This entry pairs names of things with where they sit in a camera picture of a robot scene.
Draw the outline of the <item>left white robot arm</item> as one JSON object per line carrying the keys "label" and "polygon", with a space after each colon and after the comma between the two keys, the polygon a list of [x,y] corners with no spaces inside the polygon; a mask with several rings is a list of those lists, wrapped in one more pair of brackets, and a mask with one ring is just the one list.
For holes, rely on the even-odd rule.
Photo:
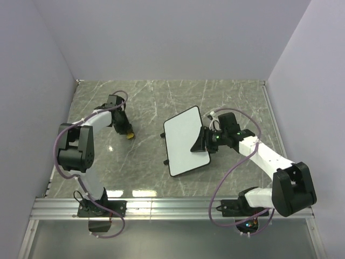
{"label": "left white robot arm", "polygon": [[103,128],[112,127],[117,134],[125,135],[129,140],[135,137],[125,112],[127,100],[128,94],[125,91],[115,91],[87,117],[71,124],[61,124],[54,142],[56,170],[64,179],[76,179],[84,192],[79,201],[80,206],[97,217],[113,211],[105,187],[91,170],[94,163],[94,135]]}

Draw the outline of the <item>small white whiteboard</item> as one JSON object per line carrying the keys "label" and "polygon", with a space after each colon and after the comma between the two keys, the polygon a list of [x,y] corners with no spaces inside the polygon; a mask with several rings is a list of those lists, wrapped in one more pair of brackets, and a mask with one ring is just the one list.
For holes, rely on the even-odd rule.
{"label": "small white whiteboard", "polygon": [[161,137],[165,140],[167,151],[164,164],[168,166],[171,177],[177,177],[210,164],[211,157],[206,150],[196,153],[191,151],[202,128],[198,106],[193,106],[163,123]]}

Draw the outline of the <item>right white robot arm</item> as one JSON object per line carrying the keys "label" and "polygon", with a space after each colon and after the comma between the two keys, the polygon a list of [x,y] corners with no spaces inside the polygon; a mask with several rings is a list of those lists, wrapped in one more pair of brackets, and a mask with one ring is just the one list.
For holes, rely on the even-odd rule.
{"label": "right white robot arm", "polygon": [[241,129],[232,109],[223,114],[209,115],[210,126],[202,126],[191,152],[216,153],[220,146],[227,146],[251,160],[271,179],[270,188],[251,187],[238,194],[235,200],[221,202],[219,210],[233,216],[251,216],[265,209],[275,209],[288,217],[317,202],[309,167],[284,158],[266,146],[249,129]]}

